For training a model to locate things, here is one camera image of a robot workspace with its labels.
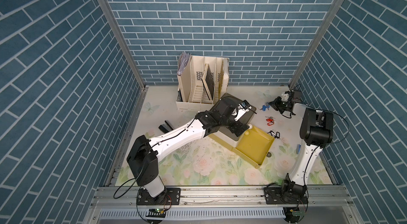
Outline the olive drawer cabinet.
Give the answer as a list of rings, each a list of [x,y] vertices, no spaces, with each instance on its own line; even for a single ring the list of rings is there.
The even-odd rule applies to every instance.
[[[220,124],[212,130],[209,137],[232,150],[241,142],[244,133],[252,128],[250,121],[256,114],[256,107],[247,100],[226,93],[209,112]]]

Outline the red key ring keys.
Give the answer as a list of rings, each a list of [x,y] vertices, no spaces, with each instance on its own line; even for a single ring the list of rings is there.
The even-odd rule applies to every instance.
[[[275,124],[274,117],[266,117],[267,126],[272,126]]]

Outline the blue tag keys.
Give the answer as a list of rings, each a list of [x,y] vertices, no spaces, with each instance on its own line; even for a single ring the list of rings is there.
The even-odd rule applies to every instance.
[[[270,109],[270,105],[265,104],[265,105],[262,106],[261,109],[262,109],[263,111],[269,110],[269,109]]]

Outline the yellow bottom drawer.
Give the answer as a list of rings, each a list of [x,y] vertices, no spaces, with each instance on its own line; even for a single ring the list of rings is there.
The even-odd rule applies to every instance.
[[[252,126],[239,138],[239,142],[232,152],[236,153],[243,160],[259,169],[269,153],[275,140],[271,134]]]

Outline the black key fob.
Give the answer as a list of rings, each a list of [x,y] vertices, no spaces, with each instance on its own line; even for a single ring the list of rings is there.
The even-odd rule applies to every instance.
[[[276,139],[280,138],[280,132],[274,132],[274,131],[270,130],[268,133],[271,134]]]

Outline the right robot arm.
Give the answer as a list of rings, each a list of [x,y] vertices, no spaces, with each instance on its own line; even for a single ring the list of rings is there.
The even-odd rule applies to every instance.
[[[306,195],[311,169],[319,154],[333,140],[333,113],[303,104],[300,95],[297,90],[289,90],[268,103],[281,115],[289,112],[288,119],[302,119],[298,133],[301,139],[298,162],[282,182],[281,195],[289,199],[300,199]]]

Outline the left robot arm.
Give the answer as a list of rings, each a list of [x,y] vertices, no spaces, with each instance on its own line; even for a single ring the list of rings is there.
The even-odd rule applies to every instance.
[[[199,112],[195,117],[166,134],[146,138],[139,136],[126,161],[138,186],[143,187],[152,198],[164,195],[165,185],[159,177],[159,162],[182,146],[226,129],[237,137],[250,126],[242,118],[256,108],[248,101],[232,95],[222,97],[210,110]]]

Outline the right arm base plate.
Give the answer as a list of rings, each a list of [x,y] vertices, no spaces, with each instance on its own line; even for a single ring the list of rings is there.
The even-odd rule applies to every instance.
[[[266,204],[268,205],[298,205],[307,204],[308,197],[305,186],[295,185],[293,188],[264,188]]]

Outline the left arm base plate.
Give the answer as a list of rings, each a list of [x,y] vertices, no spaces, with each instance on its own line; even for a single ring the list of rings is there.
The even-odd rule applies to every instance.
[[[137,197],[138,206],[178,206],[180,203],[181,189],[180,188],[164,188],[158,196],[152,197],[144,188],[139,190]]]

